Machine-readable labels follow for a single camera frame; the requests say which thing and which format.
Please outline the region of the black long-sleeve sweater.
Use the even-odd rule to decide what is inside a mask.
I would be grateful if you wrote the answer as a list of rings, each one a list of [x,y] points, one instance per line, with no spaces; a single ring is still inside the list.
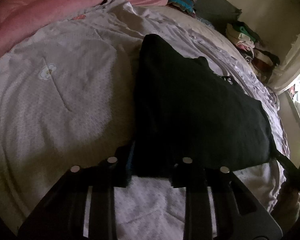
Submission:
[[[143,39],[132,92],[132,168],[139,175],[169,177],[186,157],[208,172],[275,158],[262,103],[215,74],[205,57],[183,57],[159,35]]]

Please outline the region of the lilac printed duvet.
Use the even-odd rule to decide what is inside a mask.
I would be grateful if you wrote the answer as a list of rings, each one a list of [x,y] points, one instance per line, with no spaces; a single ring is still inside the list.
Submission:
[[[0,59],[0,217],[13,233],[67,169],[94,166],[127,140],[131,67],[150,33],[232,75],[262,102],[277,149],[289,155],[273,95],[227,51],[126,0],[82,14],[39,29]]]

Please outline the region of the dark grey headboard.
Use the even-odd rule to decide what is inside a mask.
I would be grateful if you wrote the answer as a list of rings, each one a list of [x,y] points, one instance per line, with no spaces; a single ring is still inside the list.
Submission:
[[[226,25],[239,19],[242,10],[227,0],[197,0],[194,9],[198,16],[208,20],[220,32]]]

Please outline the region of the cream curtain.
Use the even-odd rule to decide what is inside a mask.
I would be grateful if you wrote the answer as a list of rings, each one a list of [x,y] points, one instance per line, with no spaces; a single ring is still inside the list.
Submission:
[[[280,95],[298,80],[300,80],[300,34],[284,61],[273,70],[268,86]]]

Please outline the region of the beige bed sheet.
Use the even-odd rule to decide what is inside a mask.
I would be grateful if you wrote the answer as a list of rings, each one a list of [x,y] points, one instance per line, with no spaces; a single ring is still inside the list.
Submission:
[[[168,6],[147,6],[145,8],[163,14],[164,16],[177,22],[182,28],[191,29],[209,39],[215,46],[227,51],[243,66],[245,70],[250,73],[249,75],[251,77],[253,76],[254,79],[258,80],[253,69],[248,66],[248,63],[244,60],[243,56],[239,53],[235,46],[225,36],[212,27]]]

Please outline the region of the pile of mixed clothes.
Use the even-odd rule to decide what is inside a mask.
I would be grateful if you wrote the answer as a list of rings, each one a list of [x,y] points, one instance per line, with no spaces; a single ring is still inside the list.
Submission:
[[[244,22],[228,23],[225,35],[247,61],[257,78],[262,83],[268,83],[273,70],[280,64],[279,57],[266,51],[259,35]]]

